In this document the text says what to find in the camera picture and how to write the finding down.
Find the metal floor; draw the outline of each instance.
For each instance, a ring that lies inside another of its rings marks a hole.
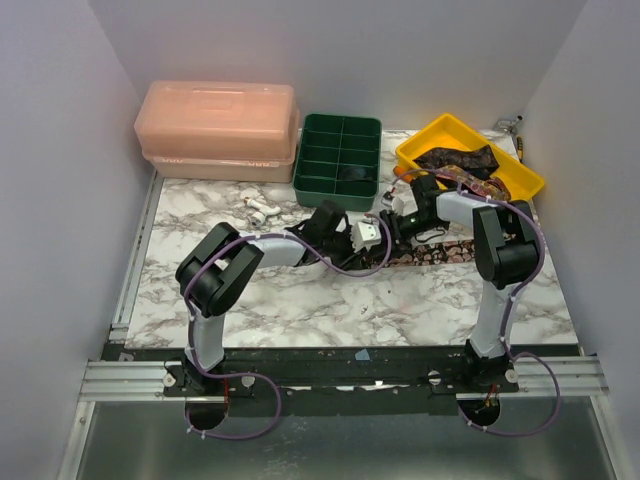
[[[503,401],[497,426],[523,431],[552,400]],[[234,432],[260,418],[229,420]],[[98,404],[80,479],[433,479],[613,480],[588,398],[566,399],[547,432],[497,438],[460,417],[420,415],[286,417],[262,438],[225,442],[186,434],[179,403]]]

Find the brown cloth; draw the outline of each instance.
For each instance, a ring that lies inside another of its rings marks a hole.
[[[420,168],[433,170],[454,165],[480,180],[489,180],[491,174],[500,166],[489,145],[473,152],[436,147],[423,153],[414,161]]]

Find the black cable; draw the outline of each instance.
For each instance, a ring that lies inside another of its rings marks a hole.
[[[426,243],[429,243],[431,240],[433,240],[434,238],[438,238],[438,237],[443,237],[444,235],[446,235],[447,231],[444,228],[439,228],[438,229],[439,233],[436,233],[435,235],[431,235],[430,237],[427,237],[426,240],[420,240],[418,238],[418,235],[414,235],[414,240],[420,244],[420,245],[424,245]]]

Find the yellow tray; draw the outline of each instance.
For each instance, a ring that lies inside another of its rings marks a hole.
[[[491,146],[500,167],[492,175],[504,182],[512,200],[530,200],[544,187],[544,178],[522,165],[450,113],[445,113],[396,148],[398,165],[407,170],[420,168],[413,160],[435,147],[473,151]]]

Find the white wall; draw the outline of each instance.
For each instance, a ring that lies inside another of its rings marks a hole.
[[[640,3],[590,0],[525,116],[525,161],[580,340],[640,452]],[[635,455],[640,473],[640,458]]]
[[[139,99],[84,0],[0,15],[0,476],[55,478],[149,182]]]
[[[303,114],[421,128],[520,113],[585,0],[89,0],[144,96],[153,80],[290,83]]]

